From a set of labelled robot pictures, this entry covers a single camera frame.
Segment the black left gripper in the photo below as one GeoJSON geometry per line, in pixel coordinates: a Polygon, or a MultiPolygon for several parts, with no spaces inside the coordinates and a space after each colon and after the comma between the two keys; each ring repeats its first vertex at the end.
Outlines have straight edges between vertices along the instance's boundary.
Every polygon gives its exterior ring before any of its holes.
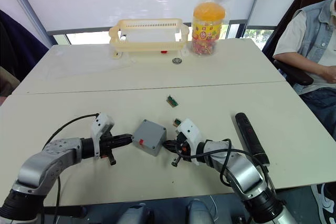
{"type": "Polygon", "coordinates": [[[132,143],[131,134],[121,134],[112,136],[111,133],[103,134],[100,137],[99,146],[100,146],[100,158],[108,158],[109,164],[111,166],[117,163],[113,153],[112,148],[114,146],[126,146],[132,143]]]}

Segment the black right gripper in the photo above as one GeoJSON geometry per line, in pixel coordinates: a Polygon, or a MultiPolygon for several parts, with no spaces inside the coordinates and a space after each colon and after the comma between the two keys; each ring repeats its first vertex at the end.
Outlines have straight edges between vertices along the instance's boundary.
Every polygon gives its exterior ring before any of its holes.
{"type": "Polygon", "coordinates": [[[178,157],[172,162],[172,166],[177,167],[180,160],[191,162],[191,159],[187,158],[187,156],[190,156],[191,154],[190,146],[186,141],[186,136],[182,132],[177,135],[176,140],[164,141],[162,145],[169,152],[176,153],[178,155],[178,157]]]}

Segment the person's bare hand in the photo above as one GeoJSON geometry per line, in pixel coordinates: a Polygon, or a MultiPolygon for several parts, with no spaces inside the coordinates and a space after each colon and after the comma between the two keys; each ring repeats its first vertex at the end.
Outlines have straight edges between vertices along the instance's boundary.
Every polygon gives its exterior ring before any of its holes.
{"type": "Polygon", "coordinates": [[[336,66],[321,66],[318,75],[328,83],[336,83],[336,66]]]}

